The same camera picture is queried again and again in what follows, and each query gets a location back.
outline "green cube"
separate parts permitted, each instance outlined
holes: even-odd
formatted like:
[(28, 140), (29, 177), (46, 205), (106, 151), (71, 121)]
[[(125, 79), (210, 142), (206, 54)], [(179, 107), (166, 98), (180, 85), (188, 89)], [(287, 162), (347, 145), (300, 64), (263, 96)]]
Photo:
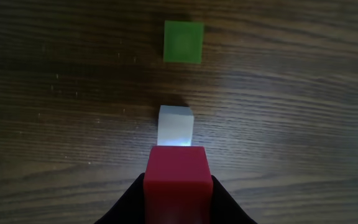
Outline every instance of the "green cube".
[(204, 24), (165, 21), (164, 62), (201, 63)]

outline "black object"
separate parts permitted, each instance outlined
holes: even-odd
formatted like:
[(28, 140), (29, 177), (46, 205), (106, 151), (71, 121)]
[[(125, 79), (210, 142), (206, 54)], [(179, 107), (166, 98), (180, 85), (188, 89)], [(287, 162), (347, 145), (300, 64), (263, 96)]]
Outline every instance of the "black object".
[[(138, 176), (116, 204), (95, 224), (144, 224), (143, 179), (144, 173)], [(229, 192), (226, 191), (213, 175), (212, 181), (214, 186), (211, 198), (211, 210), (209, 211), (211, 224), (257, 224), (241, 209), (230, 196)]]

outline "wooden table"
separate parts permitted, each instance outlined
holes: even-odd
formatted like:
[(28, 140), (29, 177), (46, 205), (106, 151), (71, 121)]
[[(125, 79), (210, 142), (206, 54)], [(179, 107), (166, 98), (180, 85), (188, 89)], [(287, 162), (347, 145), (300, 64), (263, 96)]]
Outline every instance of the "wooden table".
[[(163, 63), (164, 20), (205, 23)], [(358, 223), (358, 0), (0, 0), (0, 223), (93, 223), (160, 105), (259, 223)]]

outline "block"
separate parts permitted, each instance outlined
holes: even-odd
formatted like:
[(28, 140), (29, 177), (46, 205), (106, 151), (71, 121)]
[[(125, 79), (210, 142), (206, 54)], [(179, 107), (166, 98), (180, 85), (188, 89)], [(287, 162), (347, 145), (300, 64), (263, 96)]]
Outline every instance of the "block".
[(213, 181), (204, 147), (153, 147), (143, 189), (146, 224), (210, 221)]
[(204, 24), (165, 21), (164, 62), (201, 63)]
[(189, 107), (160, 107), (158, 116), (158, 146), (190, 146), (193, 137), (194, 116)]

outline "green block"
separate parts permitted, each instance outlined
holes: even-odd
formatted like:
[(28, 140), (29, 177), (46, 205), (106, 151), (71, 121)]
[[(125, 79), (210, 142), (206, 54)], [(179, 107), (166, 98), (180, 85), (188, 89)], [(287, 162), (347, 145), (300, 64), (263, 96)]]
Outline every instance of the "green block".
[(201, 63), (204, 24), (165, 21), (164, 62)]

